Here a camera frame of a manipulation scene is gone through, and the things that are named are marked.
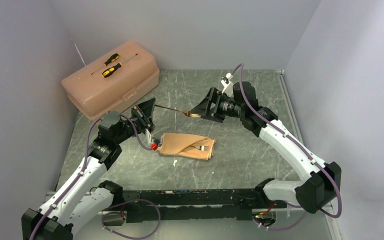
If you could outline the brown wooden utensil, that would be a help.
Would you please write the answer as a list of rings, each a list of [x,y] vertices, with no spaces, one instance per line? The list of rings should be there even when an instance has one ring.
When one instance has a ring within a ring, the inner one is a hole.
[[[189,110],[178,110],[178,109],[175,109],[175,108],[171,108],[171,107],[167,107],[167,106],[162,106],[162,105],[158,105],[158,104],[155,104],[155,106],[158,107],[158,108],[163,108],[165,110],[171,110],[171,111],[175,111],[175,112],[178,112],[178,113],[182,113],[186,117],[191,117],[191,118],[199,118],[199,117],[201,117],[201,115],[196,114],[196,113],[192,113]]]

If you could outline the orange cloth napkin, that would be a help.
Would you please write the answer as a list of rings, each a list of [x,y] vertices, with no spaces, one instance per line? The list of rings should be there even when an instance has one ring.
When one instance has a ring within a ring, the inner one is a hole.
[[[161,136],[162,146],[156,151],[164,156],[180,156],[196,160],[209,160],[214,155],[215,139],[195,134],[166,132]],[[210,146],[200,151],[193,146]]]

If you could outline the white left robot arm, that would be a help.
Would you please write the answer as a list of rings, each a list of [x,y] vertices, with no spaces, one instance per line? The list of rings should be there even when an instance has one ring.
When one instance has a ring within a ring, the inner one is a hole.
[[[62,187],[37,210],[27,209],[21,217],[25,240],[71,240],[98,212],[119,209],[124,203],[123,188],[103,182],[94,193],[87,192],[106,173],[122,153],[120,144],[155,128],[151,98],[131,108],[127,117],[109,111],[94,121],[98,136],[90,142],[87,133],[83,159]]]

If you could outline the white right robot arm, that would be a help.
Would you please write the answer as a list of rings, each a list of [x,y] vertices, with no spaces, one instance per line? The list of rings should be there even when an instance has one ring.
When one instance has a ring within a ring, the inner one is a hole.
[[[326,163],[304,147],[271,109],[259,105],[249,82],[234,84],[232,96],[210,88],[191,112],[218,123],[226,117],[238,118],[245,129],[273,147],[298,174],[298,181],[269,178],[257,185],[255,200],[260,207],[284,201],[314,214],[338,196],[341,167],[336,162]]]

